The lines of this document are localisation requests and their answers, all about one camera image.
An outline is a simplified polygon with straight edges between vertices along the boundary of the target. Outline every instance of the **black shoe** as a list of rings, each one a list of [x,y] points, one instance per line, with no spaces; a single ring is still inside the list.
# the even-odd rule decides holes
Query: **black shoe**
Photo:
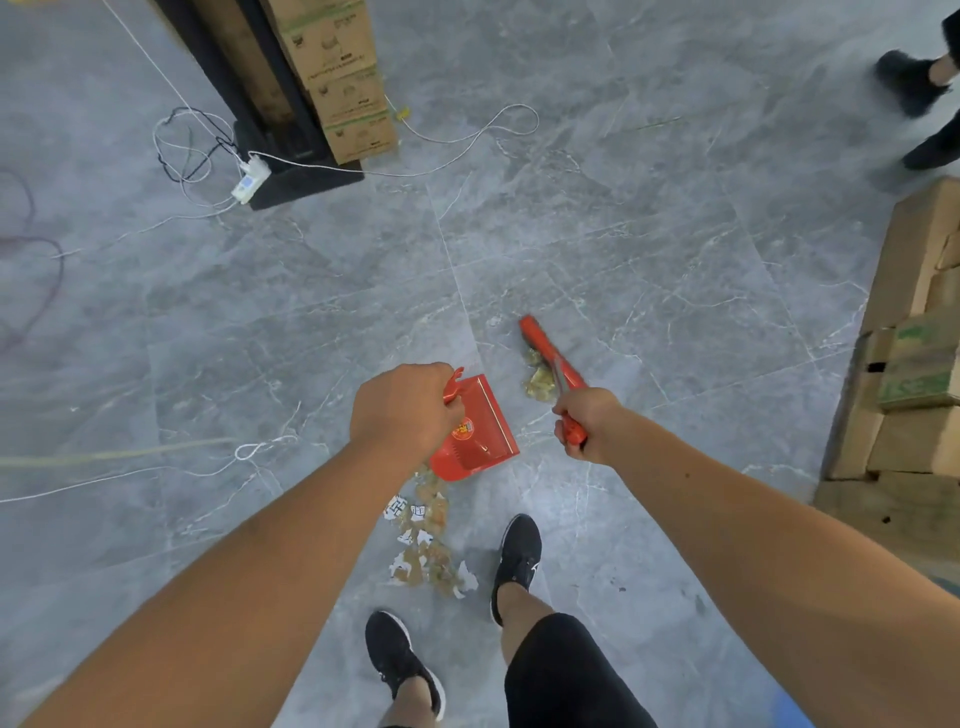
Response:
[[[918,61],[902,51],[889,51],[876,62],[874,71],[880,82],[896,96],[903,113],[911,118],[930,111],[933,102],[949,90],[934,85],[927,75],[933,61]]]
[[[929,136],[903,158],[907,169],[936,169],[960,159],[960,111],[939,132]]]
[[[444,718],[446,693],[440,680],[414,654],[410,633],[406,626],[390,612],[374,612],[367,620],[367,652],[380,679],[390,686],[390,694],[396,700],[396,692],[404,680],[422,677],[430,687],[430,701],[437,720]]]
[[[496,590],[501,584],[514,581],[524,589],[530,589],[537,567],[540,565],[540,553],[543,543],[540,530],[532,518],[525,513],[514,516],[507,525],[500,544],[500,566],[493,578],[493,594],[490,597],[490,614],[493,621],[503,626],[503,619],[496,608]]]

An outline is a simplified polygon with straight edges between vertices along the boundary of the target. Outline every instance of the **gray marble floor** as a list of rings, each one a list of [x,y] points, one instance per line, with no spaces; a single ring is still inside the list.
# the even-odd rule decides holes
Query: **gray marble floor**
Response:
[[[146,3],[115,4],[193,104],[224,112]],[[0,354],[0,455],[277,439],[225,469],[235,445],[0,471],[1,499],[109,478],[0,503],[0,724],[340,447],[362,380],[440,358],[486,372],[522,448],[451,490],[447,540],[480,589],[453,601],[388,585],[397,543],[382,522],[277,724],[374,725],[388,694],[362,627],[383,605],[444,678],[446,725],[505,724],[487,597],[501,529],[523,510],[544,536],[535,592],[588,625],[660,725],[769,725],[776,686],[677,552],[611,473],[562,458],[545,406],[523,397],[516,319],[540,317],[590,382],[809,497],[890,208],[928,180],[896,161],[956,107],[908,122],[869,68],[890,47],[941,53],[954,7],[371,5],[388,92],[422,133],[461,136],[515,102],[540,129],[485,135],[433,175],[118,241],[197,214],[151,144],[178,100],[97,3],[0,4],[0,167],[33,189],[32,234],[80,249]],[[368,168],[455,153],[401,137]],[[200,194],[231,183],[222,163]],[[0,231],[26,211],[0,175]],[[0,341],[42,306],[51,252],[0,250]]]

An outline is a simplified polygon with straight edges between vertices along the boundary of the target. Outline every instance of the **hand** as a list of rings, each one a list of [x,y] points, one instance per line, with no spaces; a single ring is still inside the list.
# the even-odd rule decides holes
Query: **hand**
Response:
[[[553,431],[567,455],[575,460],[610,465],[606,450],[610,448],[611,433],[618,427],[620,415],[629,413],[613,392],[600,387],[572,389],[560,397],[553,411],[557,415],[568,414],[587,431],[587,443],[580,449],[564,441],[563,423],[557,421]]]
[[[350,440],[399,438],[418,462],[432,455],[464,420],[458,397],[444,404],[444,386],[453,376],[449,364],[401,364],[364,382],[353,399]]]

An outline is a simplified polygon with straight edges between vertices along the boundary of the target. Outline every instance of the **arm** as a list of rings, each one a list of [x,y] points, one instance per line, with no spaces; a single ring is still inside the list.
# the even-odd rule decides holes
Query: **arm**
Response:
[[[853,529],[687,445],[605,390],[588,432],[731,627],[820,728],[955,725],[960,600]]]
[[[150,599],[24,726],[269,726],[387,501],[463,419],[453,370],[364,384],[350,442]]]

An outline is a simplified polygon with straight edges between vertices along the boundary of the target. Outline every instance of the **white string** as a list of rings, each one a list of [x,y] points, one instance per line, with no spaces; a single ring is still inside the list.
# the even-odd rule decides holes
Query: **white string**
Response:
[[[129,237],[130,235],[139,235],[141,232],[150,232],[150,231],[156,230],[156,229],[159,228],[161,225],[166,225],[166,224],[169,223],[171,220],[205,220],[205,219],[207,219],[208,217],[219,217],[220,215],[224,214],[225,212],[229,212],[230,210],[234,209],[237,205],[239,205],[239,203],[238,203],[236,200],[234,200],[232,205],[227,206],[227,207],[224,207],[224,208],[221,209],[221,210],[217,210],[216,212],[211,212],[211,213],[208,214],[208,215],[171,215],[170,217],[168,217],[168,218],[166,218],[166,219],[164,219],[164,220],[160,220],[160,222],[156,223],[156,225],[151,225],[150,227],[144,228],[144,229],[141,230],[141,231],[124,232],[120,237],[118,237],[118,238],[117,238],[116,240],[114,240],[113,242],[114,242],[114,243],[119,243],[119,242],[120,242],[121,240],[123,240],[125,237]]]
[[[203,114],[219,120],[220,122],[223,123],[225,127],[230,126],[227,119],[225,119],[223,116],[220,116],[219,114],[210,113],[208,111],[204,111]],[[212,157],[213,153],[216,152],[216,150],[219,149],[220,147],[225,147],[227,149],[229,149],[229,147],[223,142],[221,142],[211,152],[205,152],[202,149],[198,149],[197,147],[193,146],[193,130],[191,130],[189,127],[187,127],[187,133],[189,136],[189,141],[187,142],[187,146],[183,146],[182,144],[175,144],[174,142],[167,141],[166,139],[160,136],[161,127],[169,126],[174,120],[179,119],[181,116],[187,116],[187,115],[196,116],[197,114],[194,109],[174,109],[172,113],[156,121],[156,123],[154,124],[154,149],[156,149],[156,158],[160,160],[160,164],[163,165],[163,168],[167,171],[167,173],[170,174],[174,182],[177,182],[180,185],[180,191],[183,193],[183,197],[185,197],[192,205],[195,205],[197,207],[207,207],[207,208],[217,209],[222,205],[226,205],[227,203],[232,202],[234,199],[233,196],[228,195],[224,200],[221,200],[219,203],[213,203],[212,205],[210,205],[208,203],[199,202],[198,200],[195,200],[193,197],[191,197],[190,193],[187,191],[187,185],[203,182],[206,178],[208,178],[211,174],[213,174],[213,157]],[[173,164],[167,161],[166,157],[163,155],[163,149],[161,145],[171,147],[173,149],[183,149],[187,153],[186,159],[183,161],[182,169],[177,170]],[[200,164],[197,165],[196,170],[199,171],[204,166],[205,166],[205,169],[203,170],[203,173],[199,177],[188,179],[185,175],[187,173],[187,169],[189,169],[190,167],[190,160],[192,159],[194,154],[198,154],[203,158],[203,161],[201,161]],[[239,175],[239,177],[242,178],[243,170],[240,169],[240,162],[238,161],[238,159],[239,158],[236,158],[234,161],[237,164],[237,174]]]
[[[528,109],[528,110],[530,110],[531,112],[533,112],[534,117],[535,117],[535,119],[536,119],[536,121],[535,121],[535,123],[534,123],[534,128],[531,129],[529,132],[518,132],[517,130],[515,130],[515,129],[510,129],[509,127],[501,127],[501,126],[497,126],[497,125],[494,125],[494,124],[493,124],[493,122],[496,121],[498,118],[500,118],[500,116],[501,116],[505,111],[509,111],[510,109]],[[372,171],[370,171],[370,170],[362,170],[362,169],[342,169],[341,167],[331,167],[331,166],[329,166],[329,165],[327,165],[327,164],[301,164],[301,163],[298,162],[298,161],[291,161],[290,159],[284,159],[283,157],[276,157],[276,156],[274,156],[274,155],[268,155],[266,152],[256,152],[256,151],[253,151],[253,150],[251,150],[251,154],[252,154],[252,155],[257,155],[257,156],[259,156],[259,157],[269,157],[270,159],[276,159],[277,161],[282,161],[282,162],[286,162],[287,164],[292,164],[292,165],[294,165],[295,167],[309,167],[309,168],[311,168],[311,169],[314,169],[314,168],[316,168],[316,169],[332,169],[334,172],[355,172],[355,173],[358,174],[358,175],[375,175],[376,177],[402,177],[402,178],[423,177],[424,175],[432,175],[434,172],[439,172],[440,170],[445,169],[446,167],[448,167],[448,166],[450,166],[451,164],[453,164],[453,162],[455,162],[455,161],[457,161],[458,159],[462,158],[467,152],[470,151],[470,149],[472,149],[473,145],[477,143],[477,140],[480,138],[480,136],[483,134],[483,132],[486,132],[487,130],[490,130],[490,129],[500,129],[500,130],[502,130],[502,131],[504,131],[504,132],[509,132],[509,133],[513,134],[514,136],[529,136],[530,134],[532,134],[533,132],[535,132],[537,129],[540,128],[540,115],[537,113],[537,110],[536,110],[536,109],[534,109],[534,108],[531,107],[531,106],[527,106],[526,104],[509,104],[509,105],[505,106],[503,109],[501,109],[500,111],[498,111],[498,112],[496,113],[496,115],[493,117],[493,119],[491,119],[489,122],[487,122],[487,124],[485,124],[485,125],[483,126],[483,128],[479,129],[478,131],[476,131],[476,132],[474,132],[474,133],[472,133],[472,134],[468,134],[467,136],[463,136],[463,137],[461,137],[461,138],[459,138],[459,139],[452,139],[452,140],[450,140],[450,141],[442,141],[442,140],[440,140],[440,139],[432,139],[432,138],[430,138],[429,136],[424,136],[423,134],[418,133],[416,130],[414,130],[414,128],[411,127],[409,124],[407,124],[407,122],[406,122],[405,119],[401,119],[401,121],[403,122],[403,125],[404,125],[407,129],[409,129],[411,132],[413,132],[414,134],[416,134],[417,136],[419,136],[421,139],[425,139],[426,141],[432,141],[432,142],[435,142],[435,143],[437,143],[437,144],[456,144],[456,143],[459,142],[459,141],[466,141],[467,139],[471,139],[471,142],[467,145],[467,148],[466,148],[463,152],[461,152],[459,155],[457,155],[456,157],[454,157],[454,158],[451,159],[450,161],[441,164],[439,167],[434,167],[433,169],[428,169],[426,172],[413,172],[413,173],[409,173],[409,174],[398,174],[398,173],[395,173],[395,172],[372,172]]]
[[[106,477],[98,477],[94,480],[85,480],[83,483],[74,483],[73,485],[65,485],[62,488],[58,488],[53,491],[44,491],[43,493],[34,493],[31,496],[4,498],[3,500],[0,500],[0,505],[4,503],[17,503],[21,500],[33,500],[34,498],[52,496],[54,493],[71,491],[74,488],[81,488],[84,485],[93,485],[94,483],[103,483],[107,480],[116,480],[118,477],[127,477],[128,475],[137,475],[138,473],[150,473],[152,471],[175,470],[180,473],[185,473],[187,475],[193,475],[194,477],[213,477],[214,475],[219,475],[220,473],[222,473],[224,470],[226,470],[231,465],[233,465],[233,463],[245,463],[251,460],[251,458],[253,458],[253,456],[256,455],[262,448],[270,449],[273,447],[275,443],[283,442],[284,440],[299,440],[299,439],[300,438],[297,435],[280,435],[279,437],[275,437],[273,440],[270,440],[269,442],[247,443],[246,445],[238,446],[237,449],[233,451],[233,457],[230,458],[230,461],[223,468],[221,468],[218,471],[214,471],[213,473],[191,473],[190,471],[185,471],[181,468],[175,468],[172,465],[158,465],[153,468],[142,468],[138,471],[131,471],[130,473],[120,473],[119,475],[107,475]],[[253,450],[249,455],[244,456],[240,454],[240,450],[242,450],[243,448],[253,448]]]
[[[110,3],[108,2],[108,0],[101,0],[101,2],[103,2],[103,4],[107,6],[107,9],[112,13],[113,17],[115,17],[115,18],[117,19],[117,21],[120,23],[120,25],[123,26],[124,30],[127,31],[127,35],[132,38],[133,42],[136,43],[136,47],[139,48],[140,51],[143,53],[143,55],[147,57],[147,60],[148,60],[148,61],[151,63],[151,65],[156,69],[156,71],[160,74],[160,76],[163,77],[163,80],[166,81],[167,84],[174,90],[174,93],[177,94],[178,98],[180,98],[180,100],[183,102],[183,105],[186,106],[188,109],[190,109],[190,111],[193,113],[193,115],[197,117],[197,120],[200,121],[201,126],[204,127],[204,129],[206,129],[206,131],[207,131],[211,136],[213,136],[214,138],[216,138],[216,134],[213,133],[213,132],[208,128],[208,126],[204,123],[203,119],[201,119],[200,115],[197,114],[197,112],[195,112],[195,111],[193,110],[193,107],[192,107],[189,103],[187,103],[187,100],[183,98],[183,95],[180,93],[180,91],[177,89],[177,87],[174,86],[173,82],[172,82],[169,78],[167,78],[167,75],[166,75],[166,74],[162,71],[162,69],[156,64],[156,61],[154,61],[154,59],[151,57],[151,55],[150,55],[149,53],[147,53],[147,49],[144,48],[143,45],[141,45],[140,41],[136,39],[136,36],[133,34],[133,31],[130,29],[130,27],[127,25],[127,23],[125,23],[125,22],[123,21],[123,18],[121,18],[120,15],[117,14],[117,11],[113,9],[113,7],[110,5]],[[391,108],[394,109],[394,111],[396,111],[396,108],[394,107],[393,103],[390,102],[390,99],[387,99],[387,103],[390,104]],[[498,126],[498,125],[495,125],[495,124],[493,123],[493,122],[495,122],[498,118],[500,118],[500,116],[501,116],[504,112],[509,111],[510,109],[528,109],[529,111],[531,111],[531,112],[534,114],[534,119],[535,119],[534,128],[531,129],[529,132],[518,132],[518,131],[515,130],[515,129],[510,129],[509,127]],[[418,137],[421,138],[421,139],[424,139],[425,141],[430,141],[430,142],[434,142],[434,143],[437,143],[437,144],[456,144],[456,143],[458,143],[458,142],[467,141],[467,140],[469,139],[469,140],[470,140],[470,143],[469,143],[469,145],[467,146],[467,148],[466,148],[463,152],[461,152],[459,155],[457,155],[456,157],[454,157],[453,159],[451,159],[449,162],[446,162],[446,163],[444,163],[444,164],[441,164],[439,167],[435,167],[434,169],[427,170],[426,172],[415,172],[415,173],[410,173],[410,174],[398,174],[398,173],[393,173],[393,172],[370,172],[370,171],[364,171],[364,170],[359,170],[359,169],[344,169],[344,168],[342,168],[342,167],[333,167],[333,166],[330,166],[330,165],[328,165],[328,164],[303,164],[303,163],[301,163],[301,162],[292,161],[291,159],[284,159],[283,157],[277,157],[277,156],[275,156],[275,155],[267,154],[266,152],[250,151],[250,154],[251,154],[251,155],[257,155],[257,156],[259,156],[259,157],[266,157],[266,158],[269,158],[269,159],[276,159],[277,161],[282,161],[282,162],[285,162],[285,163],[287,163],[287,164],[291,164],[291,165],[293,165],[293,166],[295,166],[295,167],[307,167],[307,168],[310,168],[310,169],[329,169],[329,170],[333,170],[334,172],[352,172],[352,173],[355,173],[355,174],[358,174],[358,175],[363,175],[363,174],[375,175],[376,177],[412,178],[412,177],[423,177],[424,175],[432,175],[434,172],[439,172],[440,170],[445,169],[446,167],[450,166],[451,164],[453,164],[453,162],[455,162],[455,161],[457,161],[458,159],[462,158],[467,152],[469,152],[470,149],[472,149],[473,145],[476,144],[477,139],[479,139],[480,136],[481,136],[484,132],[486,132],[486,131],[488,131],[488,130],[490,130],[490,129],[498,129],[498,130],[500,130],[500,131],[502,131],[502,132],[511,133],[511,134],[513,134],[514,136],[528,136],[528,135],[534,133],[537,129],[540,128],[540,115],[537,113],[537,110],[536,110],[536,109],[534,109],[534,108],[531,107],[531,106],[527,106],[526,104],[509,104],[509,105],[505,106],[503,109],[501,109],[500,111],[498,111],[498,112],[496,113],[496,115],[493,117],[493,119],[491,119],[490,122],[488,122],[486,125],[484,125],[484,127],[483,127],[482,129],[479,129],[478,131],[476,131],[476,132],[474,132],[474,133],[467,134],[466,136],[463,136],[463,137],[461,137],[461,138],[459,138],[459,139],[451,139],[451,140],[449,140],[449,141],[444,141],[444,140],[441,140],[441,139],[434,139],[434,138],[432,138],[432,137],[429,137],[429,136],[426,136],[426,135],[424,135],[424,134],[421,134],[421,133],[417,132],[413,127],[411,127],[411,126],[407,123],[406,119],[400,119],[400,121],[402,121],[402,122],[403,122],[403,126],[405,126],[407,129],[409,129],[414,135],[418,136]],[[234,155],[235,157],[237,157],[238,160],[243,161],[242,159],[240,159],[239,156],[237,156],[236,152],[234,152],[233,150],[230,150],[230,151],[233,153],[233,155]]]
[[[163,72],[163,69],[160,68],[160,67],[156,64],[156,61],[154,61],[153,57],[152,57],[149,53],[147,53],[147,49],[144,48],[144,47],[140,44],[140,41],[136,39],[136,36],[133,34],[133,31],[130,29],[130,26],[127,25],[127,23],[124,22],[123,18],[120,17],[120,15],[117,14],[117,11],[113,9],[113,6],[108,2],[108,0],[101,0],[101,2],[103,2],[103,4],[107,6],[107,10],[110,11],[110,14],[112,14],[113,17],[115,17],[115,18],[117,19],[117,22],[120,23],[121,26],[123,26],[123,29],[124,29],[125,31],[127,31],[127,35],[130,36],[131,40],[132,40],[134,43],[136,43],[136,47],[139,48],[139,49],[143,52],[143,55],[147,57],[147,61],[149,61],[149,62],[151,63],[151,65],[156,69],[156,72],[157,72],[158,74],[160,74],[160,76],[163,77],[163,80],[164,80],[165,82],[167,82],[167,85],[169,85],[171,88],[174,89],[174,93],[177,94],[178,98],[180,98],[180,100],[183,102],[183,105],[186,106],[188,109],[190,109],[191,113],[193,113],[193,115],[197,118],[197,121],[200,122],[200,125],[201,125],[204,129],[206,129],[207,133],[209,133],[210,136],[216,138],[217,135],[210,130],[210,128],[205,124],[205,122],[204,122],[204,120],[201,118],[201,116],[200,116],[197,112],[195,112],[195,111],[193,110],[193,107],[192,107],[190,104],[187,103],[187,100],[183,98],[183,94],[181,94],[181,93],[177,90],[177,87],[174,86],[174,83],[173,83],[170,79],[167,78],[167,74],[165,74],[165,73]],[[232,150],[230,150],[230,152],[231,152],[235,157],[237,157],[237,159],[240,159],[240,157],[237,155],[236,152],[233,152]]]

